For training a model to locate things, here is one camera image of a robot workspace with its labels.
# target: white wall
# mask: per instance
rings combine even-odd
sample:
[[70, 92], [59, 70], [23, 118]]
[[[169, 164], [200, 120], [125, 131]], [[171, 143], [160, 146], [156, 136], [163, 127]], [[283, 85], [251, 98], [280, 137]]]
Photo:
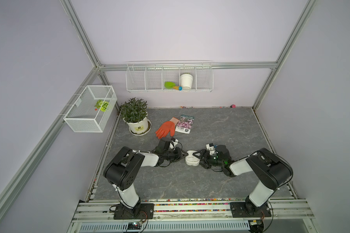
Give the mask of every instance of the white wall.
[[276, 61], [307, 0], [73, 0], [104, 64]]
[[126, 89], [126, 72], [111, 71], [106, 76], [120, 104], [128, 98], [138, 97], [147, 100], [149, 107], [252, 106], [270, 69], [220, 69], [213, 72], [212, 92], [130, 93]]
[[0, 224], [0, 233], [64, 233], [84, 200], [116, 116], [103, 133], [62, 131]]
[[91, 69], [58, 0], [0, 1], [0, 193]]
[[257, 112], [322, 232], [350, 232], [350, 0], [320, 0]]

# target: mounting plate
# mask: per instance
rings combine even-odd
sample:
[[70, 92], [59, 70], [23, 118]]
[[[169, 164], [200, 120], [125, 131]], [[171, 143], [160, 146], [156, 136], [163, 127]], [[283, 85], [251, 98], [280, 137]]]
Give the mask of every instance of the mounting plate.
[[[153, 203], [141, 203], [139, 211], [146, 212], [148, 215], [148, 219], [153, 219], [154, 204]], [[138, 217], [136, 217], [134, 219], [145, 219], [145, 218], [146, 218], [146, 216], [144, 213], [139, 213]], [[133, 218], [127, 211], [124, 211], [123, 205], [120, 204], [119, 206], [117, 206], [115, 208], [114, 219], [133, 219]]]
[[251, 218], [251, 217], [262, 218], [263, 214], [265, 215], [265, 217], [271, 217], [270, 209], [267, 210], [268, 208], [267, 203], [264, 203], [263, 206], [261, 207], [263, 214], [262, 212], [259, 212], [256, 215], [249, 215], [245, 211], [245, 202], [230, 203], [230, 206], [231, 206], [231, 212], [232, 212], [233, 218]]

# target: potted plant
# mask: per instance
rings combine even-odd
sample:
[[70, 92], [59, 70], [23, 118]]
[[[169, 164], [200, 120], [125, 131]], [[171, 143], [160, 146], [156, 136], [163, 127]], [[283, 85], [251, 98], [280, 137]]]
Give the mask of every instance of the potted plant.
[[147, 102], [143, 99], [132, 98], [121, 105], [121, 115], [134, 135], [144, 135], [150, 130]]

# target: white wire basket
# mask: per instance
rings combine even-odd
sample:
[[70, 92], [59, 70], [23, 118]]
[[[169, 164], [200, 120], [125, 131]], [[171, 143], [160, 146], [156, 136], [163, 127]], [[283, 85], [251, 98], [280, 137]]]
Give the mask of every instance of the white wire basket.
[[214, 76], [211, 64], [172, 66], [132, 65], [127, 67], [126, 85], [129, 92], [178, 91], [166, 89], [165, 82], [174, 82], [180, 86], [180, 76], [188, 73], [193, 76], [192, 88], [187, 91], [212, 91]]
[[102, 133], [116, 101], [112, 86], [86, 86], [63, 119], [74, 132]]

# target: orange glove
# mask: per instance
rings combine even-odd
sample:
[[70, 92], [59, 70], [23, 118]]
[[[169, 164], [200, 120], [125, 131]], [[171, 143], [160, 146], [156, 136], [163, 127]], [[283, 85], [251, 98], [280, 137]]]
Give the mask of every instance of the orange glove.
[[178, 119], [173, 117], [171, 120], [163, 123], [161, 127], [156, 131], [156, 136], [158, 139], [166, 137], [170, 132], [170, 136], [174, 136], [175, 134], [175, 125], [179, 122]]

